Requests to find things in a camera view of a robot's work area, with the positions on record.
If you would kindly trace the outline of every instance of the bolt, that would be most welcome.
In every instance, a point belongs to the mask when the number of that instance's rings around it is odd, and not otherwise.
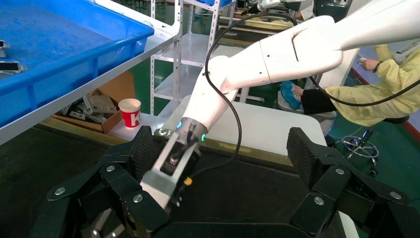
[[[396,192],[392,191],[389,193],[391,195],[391,197],[400,200],[401,199],[401,195],[397,194]]]
[[[108,168],[106,169],[106,171],[108,171],[108,172],[111,172],[113,170],[115,170],[114,165],[108,166]]]
[[[324,205],[324,200],[320,197],[314,198],[314,202],[318,205]]]
[[[343,175],[344,171],[342,169],[336,169],[335,170],[339,175]]]
[[[141,202],[143,200],[143,196],[141,194],[137,194],[133,197],[133,202]]]
[[[61,187],[61,188],[57,189],[54,194],[55,195],[60,195],[60,194],[63,194],[64,192],[65,192],[65,187]]]

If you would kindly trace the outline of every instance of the black work surface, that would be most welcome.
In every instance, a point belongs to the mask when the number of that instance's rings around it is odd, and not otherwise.
[[[0,146],[0,237],[29,237],[47,191],[92,167],[107,149],[84,137],[42,128],[31,128]]]
[[[154,144],[158,153],[163,144]],[[106,149],[83,137],[44,127],[31,128],[0,146],[1,237],[28,237],[39,206],[46,202],[46,192],[93,166]],[[198,168],[228,157],[225,152],[209,151],[204,149]],[[183,194],[181,207],[172,209],[171,221],[288,223],[307,189],[298,177],[254,164],[258,163],[234,161],[197,176]],[[325,234],[325,238],[344,237],[338,220]]]
[[[226,157],[205,152],[197,168],[224,160]],[[171,221],[289,223],[308,192],[297,176],[233,161],[197,176],[182,195],[181,206],[171,210]],[[322,237],[345,237],[338,214]]]

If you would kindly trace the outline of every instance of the hand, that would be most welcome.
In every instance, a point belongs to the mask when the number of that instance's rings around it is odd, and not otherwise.
[[[362,68],[368,71],[373,71],[375,67],[379,64],[379,61],[376,61],[374,59],[360,59],[357,62]]]

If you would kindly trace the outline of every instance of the yellow sleeve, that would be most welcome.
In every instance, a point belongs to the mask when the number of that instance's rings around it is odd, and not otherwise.
[[[413,80],[420,78],[418,70],[404,70],[393,59],[382,62],[376,75],[381,78],[381,84],[385,85],[393,94],[411,85]]]
[[[378,45],[374,47],[378,61],[385,61],[392,59],[392,53],[389,51],[387,45]]]

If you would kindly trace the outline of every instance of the yellow gown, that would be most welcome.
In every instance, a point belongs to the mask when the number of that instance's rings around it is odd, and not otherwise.
[[[420,49],[409,55],[402,65],[392,59],[387,45],[376,46],[375,51],[378,61],[383,61],[376,71],[381,78],[379,84],[330,87],[326,89],[327,93],[345,102],[371,103],[398,93],[420,79]],[[372,126],[386,118],[402,118],[419,110],[420,85],[395,99],[370,107],[352,107],[331,101],[347,120]]]

